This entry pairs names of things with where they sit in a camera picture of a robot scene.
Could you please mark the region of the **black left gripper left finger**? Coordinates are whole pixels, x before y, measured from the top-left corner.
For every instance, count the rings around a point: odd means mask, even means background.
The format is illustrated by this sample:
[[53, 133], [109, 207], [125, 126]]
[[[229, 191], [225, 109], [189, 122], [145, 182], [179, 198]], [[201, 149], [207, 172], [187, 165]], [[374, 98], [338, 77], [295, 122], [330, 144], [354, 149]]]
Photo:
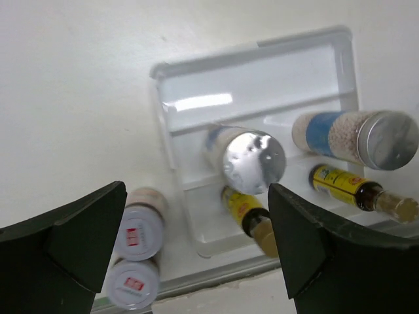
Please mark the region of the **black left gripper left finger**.
[[124, 212], [122, 181], [1, 229], [2, 313], [89, 313]]

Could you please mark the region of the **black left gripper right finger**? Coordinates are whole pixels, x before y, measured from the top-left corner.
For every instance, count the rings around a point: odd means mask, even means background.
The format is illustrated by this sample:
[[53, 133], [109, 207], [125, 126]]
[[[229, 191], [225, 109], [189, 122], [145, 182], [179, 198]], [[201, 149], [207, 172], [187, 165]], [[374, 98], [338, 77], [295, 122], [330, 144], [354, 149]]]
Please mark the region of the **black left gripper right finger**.
[[298, 313], [417, 313], [418, 241], [377, 232], [280, 184], [268, 208]]

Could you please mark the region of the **yellow cork-top bottle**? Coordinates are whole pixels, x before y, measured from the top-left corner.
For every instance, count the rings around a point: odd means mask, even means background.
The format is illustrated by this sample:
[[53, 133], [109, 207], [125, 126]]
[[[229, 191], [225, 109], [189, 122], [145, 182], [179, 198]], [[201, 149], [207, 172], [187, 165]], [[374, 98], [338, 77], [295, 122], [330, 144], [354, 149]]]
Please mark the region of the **yellow cork-top bottle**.
[[278, 258], [278, 249], [270, 213], [252, 195], [242, 194], [229, 186], [221, 192], [221, 200], [243, 232], [269, 258]]
[[366, 212], [377, 212], [400, 224], [418, 219], [418, 202], [384, 189], [379, 183], [327, 164], [312, 168], [308, 181], [317, 192], [356, 206]]

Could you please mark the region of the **silver-lid shaker bottle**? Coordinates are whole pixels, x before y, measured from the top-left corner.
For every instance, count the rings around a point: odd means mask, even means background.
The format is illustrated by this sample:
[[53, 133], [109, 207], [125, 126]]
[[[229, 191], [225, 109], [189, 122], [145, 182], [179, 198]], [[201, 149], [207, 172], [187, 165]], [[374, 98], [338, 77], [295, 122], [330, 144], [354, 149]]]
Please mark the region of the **silver-lid shaker bottle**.
[[299, 116], [292, 138], [306, 152], [393, 171], [416, 154], [418, 125], [400, 111], [323, 111]]
[[204, 156], [226, 185], [243, 194], [262, 194], [285, 173], [282, 145], [260, 130], [212, 126], [204, 141]]

